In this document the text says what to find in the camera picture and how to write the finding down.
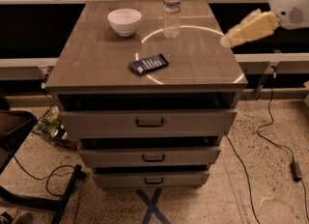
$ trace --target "floor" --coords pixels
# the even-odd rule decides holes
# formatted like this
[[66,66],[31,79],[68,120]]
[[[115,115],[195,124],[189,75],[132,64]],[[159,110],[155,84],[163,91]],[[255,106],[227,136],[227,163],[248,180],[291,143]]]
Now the floor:
[[[269,98],[242,98],[228,137],[246,167],[259,222],[308,223],[304,188],[301,182],[294,182],[290,170],[291,153],[257,134],[259,126],[270,122],[268,104]],[[47,106],[14,109],[28,110],[39,117]],[[309,107],[303,98],[281,99],[274,92],[270,110],[274,124],[262,128],[261,133],[293,151],[309,192]],[[76,151],[52,146],[35,134],[29,135],[15,156],[37,178],[49,175],[60,165],[83,166],[87,178],[71,195],[61,224],[258,223],[244,169],[226,137],[220,146],[222,152],[211,167],[211,175],[200,187],[96,188],[91,170],[84,167]],[[59,174],[70,171],[66,168]],[[53,177],[50,191],[61,194],[69,178],[70,175]],[[45,182],[27,176],[14,160],[0,176],[0,184],[11,192],[53,199],[46,193]],[[12,206],[0,202],[0,212]],[[53,217],[51,211],[20,208],[22,215],[17,224],[50,223]]]

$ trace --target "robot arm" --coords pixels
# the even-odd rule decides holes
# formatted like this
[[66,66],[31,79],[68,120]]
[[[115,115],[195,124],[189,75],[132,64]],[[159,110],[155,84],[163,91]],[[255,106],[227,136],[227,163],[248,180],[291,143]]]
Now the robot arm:
[[270,12],[249,14],[221,38],[224,47],[234,47],[265,38],[280,26],[285,29],[309,27],[309,0],[269,0]]
[[274,12],[261,13],[261,10],[256,10],[231,28],[220,42],[224,47],[234,47],[270,36],[278,27],[279,20]]

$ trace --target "chair leg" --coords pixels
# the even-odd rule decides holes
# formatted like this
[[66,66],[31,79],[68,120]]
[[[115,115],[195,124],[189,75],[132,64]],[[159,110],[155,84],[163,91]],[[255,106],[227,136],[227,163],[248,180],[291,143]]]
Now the chair leg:
[[40,210],[53,210],[55,211],[53,220],[51,224],[58,224],[61,217],[66,209],[67,203],[70,199],[71,194],[74,191],[76,181],[79,179],[84,179],[86,177],[85,173],[81,171],[81,166],[76,165],[74,171],[70,177],[70,181],[67,185],[64,195],[59,200],[44,199],[38,197],[29,197],[23,195],[12,194],[7,189],[0,186],[0,198],[6,200],[7,202],[22,205],[25,207],[30,207]]

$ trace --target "water bottle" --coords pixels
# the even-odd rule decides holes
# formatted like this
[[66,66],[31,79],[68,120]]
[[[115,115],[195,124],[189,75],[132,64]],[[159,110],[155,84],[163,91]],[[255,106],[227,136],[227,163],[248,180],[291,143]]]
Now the water bottle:
[[177,37],[181,29],[182,0],[163,0],[163,35],[165,38]]

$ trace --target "black cable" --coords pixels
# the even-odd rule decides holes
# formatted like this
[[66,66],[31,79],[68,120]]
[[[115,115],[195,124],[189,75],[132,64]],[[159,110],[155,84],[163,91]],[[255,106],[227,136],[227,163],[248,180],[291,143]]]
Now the black cable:
[[24,171],[24,172],[25,172],[28,176],[30,176],[32,179],[34,179],[34,180],[36,180],[36,181],[43,181],[43,180],[46,180],[46,179],[47,179],[46,184],[45,184],[45,189],[46,189],[46,191],[47,191],[50,195],[56,196],[56,197],[62,197],[62,196],[63,196],[63,194],[55,194],[55,193],[52,193],[52,192],[49,190],[49,188],[48,188],[48,183],[49,183],[49,180],[51,179],[51,177],[53,177],[53,176],[64,177],[64,176],[67,175],[67,174],[72,174],[73,172],[71,172],[71,173],[65,173],[65,174],[63,174],[63,175],[59,175],[59,174],[55,174],[55,171],[59,170],[60,168],[64,168],[64,167],[70,167],[70,168],[73,168],[73,169],[74,169],[73,166],[71,166],[71,165],[61,165],[61,166],[56,167],[48,176],[45,176],[45,177],[43,177],[43,178],[37,178],[37,177],[31,175],[31,174],[20,164],[20,162],[18,161],[18,159],[17,159],[15,156],[13,156],[13,158],[14,158],[14,160],[16,161],[16,163],[18,164],[18,166],[22,169],[22,171]]
[[274,123],[274,119],[273,119],[273,116],[272,116],[272,113],[271,113],[271,110],[270,110],[270,107],[271,107],[271,102],[273,100],[273,89],[271,88],[271,91],[270,91],[270,100],[269,100],[269,104],[268,104],[268,113],[269,113],[269,116],[271,117],[271,122],[268,123],[268,124],[265,124],[265,125],[262,125],[262,126],[259,126],[258,129],[257,129],[257,134],[262,137],[263,139],[265,139],[266,141],[268,141],[270,144],[272,144],[273,146],[277,147],[277,148],[284,148],[284,149],[287,149],[290,151],[291,153],[291,156],[292,156],[292,161],[295,161],[294,159],[294,153],[293,151],[288,147],[288,146],[284,146],[284,145],[280,145],[280,144],[277,144],[277,143],[274,143],[272,142],[271,140],[269,140],[268,138],[266,138],[264,135],[262,135],[260,133],[260,129],[263,128],[263,127],[266,127],[266,126],[271,126],[273,125]]
[[305,210],[306,210],[306,216],[307,216],[307,220],[308,220],[308,222],[309,222],[306,185],[305,185],[305,183],[304,183],[303,181],[301,181],[301,183],[302,183],[303,191],[304,191],[304,195],[305,195]]
[[38,121],[40,121],[41,119],[43,119],[51,110],[52,110],[52,107],[55,106],[54,104],[54,101],[47,95],[47,90],[44,90],[44,95],[48,98],[49,100],[49,107],[47,108],[47,110],[44,112],[43,115],[41,115],[39,118],[38,118]]
[[232,149],[233,149],[235,155],[237,156],[237,158],[239,159],[239,161],[240,161],[241,164],[242,164],[244,173],[245,173],[245,175],[246,175],[246,177],[247,177],[247,181],[248,181],[249,193],[250,193],[250,202],[251,202],[251,209],[252,209],[252,212],[253,212],[253,214],[254,214],[254,217],[255,217],[256,221],[260,224],[260,221],[259,221],[259,219],[258,219],[258,217],[257,217],[257,214],[256,214],[256,212],[255,212],[255,209],[254,209],[253,197],[252,197],[252,189],[251,189],[251,183],[250,183],[249,174],[248,174],[248,172],[247,172],[247,169],[246,169],[246,167],[245,167],[245,165],[244,165],[243,160],[240,158],[239,154],[236,152],[236,150],[235,150],[235,148],[234,148],[234,146],[233,146],[233,144],[232,144],[230,138],[229,138],[227,135],[226,135],[226,138],[228,139],[228,141],[229,141],[229,143],[230,143],[230,145],[231,145],[231,147],[232,147]]
[[[273,116],[272,116],[272,113],[271,113],[271,110],[270,110],[272,100],[273,100],[273,89],[271,88],[271,90],[270,90],[270,100],[269,100],[269,103],[268,103],[268,113],[269,113],[269,116],[271,117],[271,122],[268,123],[268,124],[259,126],[258,129],[257,129],[257,134],[258,134],[260,137],[262,137],[263,139],[265,139],[266,141],[268,141],[268,142],[269,142],[270,144],[272,144],[273,146],[275,146],[275,147],[277,147],[277,148],[281,148],[281,149],[284,148],[284,149],[289,150],[290,153],[291,153],[291,156],[292,156],[292,162],[295,162],[294,153],[293,153],[293,151],[292,151],[288,146],[284,146],[284,145],[280,145],[280,144],[274,143],[274,142],[272,142],[271,140],[269,140],[268,138],[266,138],[264,135],[262,135],[262,134],[260,133],[260,129],[261,129],[261,128],[266,127],[266,126],[271,126],[271,125],[273,125],[273,123],[274,123],[274,119],[273,119]],[[307,220],[309,221],[308,207],[307,207],[307,191],[306,191],[306,185],[304,184],[303,181],[301,181],[301,183],[302,183],[303,190],[304,190],[304,202],[305,202],[306,217],[307,217]]]

